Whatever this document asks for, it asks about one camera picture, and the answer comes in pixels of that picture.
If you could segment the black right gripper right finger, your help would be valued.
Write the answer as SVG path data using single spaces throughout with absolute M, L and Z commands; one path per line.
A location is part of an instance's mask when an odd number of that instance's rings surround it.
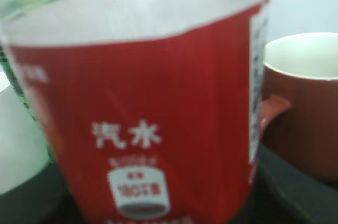
M 277 203 L 301 223 L 337 223 L 337 187 L 293 167 L 265 145 L 258 171 Z

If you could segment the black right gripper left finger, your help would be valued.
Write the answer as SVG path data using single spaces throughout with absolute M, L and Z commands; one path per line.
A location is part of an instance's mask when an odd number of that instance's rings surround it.
M 58 165 L 1 196 L 1 223 L 79 223 L 78 208 Z

